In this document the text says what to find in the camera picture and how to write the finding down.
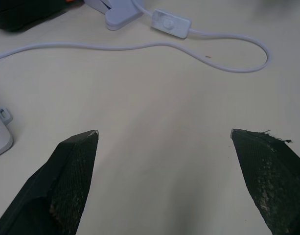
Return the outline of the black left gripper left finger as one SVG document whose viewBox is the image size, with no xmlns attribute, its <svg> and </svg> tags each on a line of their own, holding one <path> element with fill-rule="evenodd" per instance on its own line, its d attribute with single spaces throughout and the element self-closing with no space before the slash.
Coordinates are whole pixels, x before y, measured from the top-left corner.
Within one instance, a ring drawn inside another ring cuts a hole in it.
<svg viewBox="0 0 300 235">
<path fill-rule="evenodd" d="M 76 235 L 90 191 L 99 132 L 59 143 L 0 218 L 0 235 Z"/>
</svg>

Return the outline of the white lamp clamp base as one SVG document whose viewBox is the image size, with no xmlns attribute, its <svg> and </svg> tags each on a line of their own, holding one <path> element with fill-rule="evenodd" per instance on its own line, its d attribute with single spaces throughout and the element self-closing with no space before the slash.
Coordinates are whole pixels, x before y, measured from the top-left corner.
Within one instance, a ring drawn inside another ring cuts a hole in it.
<svg viewBox="0 0 300 235">
<path fill-rule="evenodd" d="M 84 3 L 103 13 L 106 27 L 112 31 L 123 28 L 143 15 L 133 0 L 84 0 Z"/>
</svg>

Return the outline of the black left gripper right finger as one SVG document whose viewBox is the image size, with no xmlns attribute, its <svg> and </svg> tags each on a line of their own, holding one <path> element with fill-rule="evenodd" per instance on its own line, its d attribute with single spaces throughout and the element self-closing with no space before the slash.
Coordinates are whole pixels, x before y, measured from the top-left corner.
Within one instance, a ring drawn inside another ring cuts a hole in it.
<svg viewBox="0 0 300 235">
<path fill-rule="evenodd" d="M 244 181 L 272 235 L 300 235 L 300 157 L 267 132 L 232 129 Z"/>
</svg>

